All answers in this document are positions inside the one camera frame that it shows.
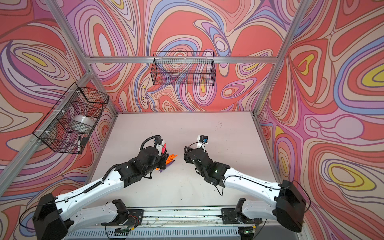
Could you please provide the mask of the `pink highlighter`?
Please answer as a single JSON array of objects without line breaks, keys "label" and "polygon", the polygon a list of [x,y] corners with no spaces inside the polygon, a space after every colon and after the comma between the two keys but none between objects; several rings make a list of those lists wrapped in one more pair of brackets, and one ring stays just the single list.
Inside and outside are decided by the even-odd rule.
[{"label": "pink highlighter", "polygon": [[167,149],[166,149],[166,145],[167,145],[167,144],[163,144],[163,149],[162,149],[162,153],[163,153],[163,154],[164,154],[164,153],[166,152],[166,150],[167,150]]}]

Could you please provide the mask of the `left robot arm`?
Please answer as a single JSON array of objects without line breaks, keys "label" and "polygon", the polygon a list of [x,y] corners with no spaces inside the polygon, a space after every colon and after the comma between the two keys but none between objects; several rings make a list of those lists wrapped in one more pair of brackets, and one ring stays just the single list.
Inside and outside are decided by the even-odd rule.
[{"label": "left robot arm", "polygon": [[130,213],[122,200],[92,208],[89,205],[141,179],[151,179],[155,169],[166,168],[168,157],[163,145],[141,148],[135,158],[113,165],[96,181],[59,196],[44,195],[32,217],[37,239],[62,240],[70,232],[97,224],[124,224]]}]

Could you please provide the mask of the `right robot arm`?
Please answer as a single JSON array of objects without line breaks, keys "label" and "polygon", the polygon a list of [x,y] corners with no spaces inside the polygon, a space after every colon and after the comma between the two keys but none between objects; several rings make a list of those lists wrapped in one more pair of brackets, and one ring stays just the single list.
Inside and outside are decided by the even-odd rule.
[{"label": "right robot arm", "polygon": [[249,224],[254,219],[276,220],[292,232],[302,231],[307,201],[293,182],[268,182],[243,174],[226,164],[214,162],[203,147],[185,147],[184,160],[194,164],[196,173],[216,188],[235,189],[264,202],[260,206],[254,201],[239,199],[235,208],[236,221]]}]

